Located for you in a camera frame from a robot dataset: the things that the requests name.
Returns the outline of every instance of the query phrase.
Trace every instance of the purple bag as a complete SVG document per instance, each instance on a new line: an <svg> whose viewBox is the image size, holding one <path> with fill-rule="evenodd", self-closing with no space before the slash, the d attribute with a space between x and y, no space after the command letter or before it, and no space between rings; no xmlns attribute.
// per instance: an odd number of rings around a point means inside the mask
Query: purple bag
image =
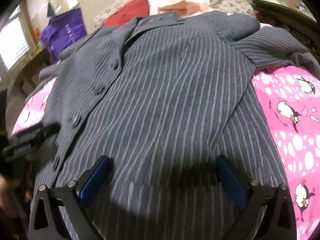
<svg viewBox="0 0 320 240"><path fill-rule="evenodd" d="M86 35L81 9L78 8L52 17L40 40L57 62L60 52Z"/></svg>

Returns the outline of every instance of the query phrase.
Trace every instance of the white polka dot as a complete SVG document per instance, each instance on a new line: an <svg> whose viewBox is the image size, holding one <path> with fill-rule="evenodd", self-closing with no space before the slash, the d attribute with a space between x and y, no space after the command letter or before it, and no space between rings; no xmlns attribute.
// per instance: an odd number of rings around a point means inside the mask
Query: white polka dot
<svg viewBox="0 0 320 240"><path fill-rule="evenodd" d="M284 86L284 88L285 88L289 93L292 93L292 89L289 88L288 86Z"/></svg>
<svg viewBox="0 0 320 240"><path fill-rule="evenodd" d="M265 73L261 74L261 81L265 84L268 85L270 83L270 79L268 78L268 76Z"/></svg>
<svg viewBox="0 0 320 240"><path fill-rule="evenodd" d="M316 148L316 155L318 158L320 158L320 150L318 148Z"/></svg>
<svg viewBox="0 0 320 240"><path fill-rule="evenodd" d="M285 140L285 133L284 133L284 131L281 131L281 132L280 132L280 135L281 135L282 139Z"/></svg>
<svg viewBox="0 0 320 240"><path fill-rule="evenodd" d="M317 142L318 149L320 149L320 135L317 135L316 142Z"/></svg>
<svg viewBox="0 0 320 240"><path fill-rule="evenodd" d="M309 142L309 144L312 145L312 146L315 145L312 138L309 138L308 142Z"/></svg>
<svg viewBox="0 0 320 240"><path fill-rule="evenodd" d="M299 135L294 135L293 136L293 146L297 151L301 151L303 147L303 141L302 138Z"/></svg>
<svg viewBox="0 0 320 240"><path fill-rule="evenodd" d="M288 143L288 151L289 151L289 154L290 154L292 157L295 157L295 156L296 156L296 154L294 153L294 149L293 149L293 147L292 147L292 143L291 143L291 142Z"/></svg>
<svg viewBox="0 0 320 240"><path fill-rule="evenodd" d="M313 166L313 155L311 152L307 152L305 157L304 157L304 164L307 168L307 170L311 170Z"/></svg>
<svg viewBox="0 0 320 240"><path fill-rule="evenodd" d="M284 92L284 90L282 88L279 88L279 91L281 93L282 98L286 99L287 98L287 94Z"/></svg>
<svg viewBox="0 0 320 240"><path fill-rule="evenodd" d="M287 81L291 84L291 85L294 85L295 81L294 79L292 78L292 76L289 76L287 75Z"/></svg>
<svg viewBox="0 0 320 240"><path fill-rule="evenodd" d="M311 228L309 229L309 232L313 232L313 231L316 229L316 227L317 227L317 225L319 224L319 222L320 222L320 219L319 219L319 218L316 219L316 220L313 222Z"/></svg>
<svg viewBox="0 0 320 240"><path fill-rule="evenodd" d="M266 88L266 92L267 92L267 94L268 94L268 95L271 95L271 94L272 94L272 92L271 92L271 89L270 89L270 88Z"/></svg>
<svg viewBox="0 0 320 240"><path fill-rule="evenodd" d="M287 149L287 146L286 146L286 145L283 146L283 153L284 153L284 154L287 154L287 153L288 153L288 149Z"/></svg>

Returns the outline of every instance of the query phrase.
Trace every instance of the window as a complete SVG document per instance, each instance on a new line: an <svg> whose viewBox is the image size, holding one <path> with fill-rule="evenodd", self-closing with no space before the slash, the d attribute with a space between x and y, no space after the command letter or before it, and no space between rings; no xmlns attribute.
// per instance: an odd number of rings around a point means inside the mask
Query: window
<svg viewBox="0 0 320 240"><path fill-rule="evenodd" d="M10 69L30 49L19 17L20 6L14 10L9 23L0 32L0 56L7 69Z"/></svg>

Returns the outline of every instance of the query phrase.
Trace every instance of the human hand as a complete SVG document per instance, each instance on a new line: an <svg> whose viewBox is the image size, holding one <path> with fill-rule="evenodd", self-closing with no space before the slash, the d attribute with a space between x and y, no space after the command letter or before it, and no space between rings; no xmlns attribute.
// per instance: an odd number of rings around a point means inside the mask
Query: human hand
<svg viewBox="0 0 320 240"><path fill-rule="evenodd" d="M14 190L19 184L18 179L10 179L0 175L0 209L6 217L16 218L19 216L19 209L12 198Z"/></svg>
<svg viewBox="0 0 320 240"><path fill-rule="evenodd" d="M31 155L26 155L25 159L23 184L18 179L12 179L0 174L0 211L2 211L2 216L10 218L18 217L20 207L15 195L17 187L20 186L26 203L32 200L34 181L31 177L31 171L34 158Z"/></svg>

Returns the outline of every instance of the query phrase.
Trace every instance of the dark wooden furniture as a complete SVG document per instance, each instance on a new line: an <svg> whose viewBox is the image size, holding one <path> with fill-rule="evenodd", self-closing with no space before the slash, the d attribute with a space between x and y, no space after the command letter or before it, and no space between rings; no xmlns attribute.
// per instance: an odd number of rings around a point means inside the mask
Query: dark wooden furniture
<svg viewBox="0 0 320 240"><path fill-rule="evenodd" d="M320 63L320 27L310 17L289 7L262 0L252 0L253 8L260 13L261 23L287 30L308 48Z"/></svg>
<svg viewBox="0 0 320 240"><path fill-rule="evenodd" d="M51 65L50 54L46 49L43 49L23 67L14 81L13 86L26 98L29 93L23 88L24 84L28 83L34 90L37 85L33 81L33 77L37 75L41 69L49 65Z"/></svg>

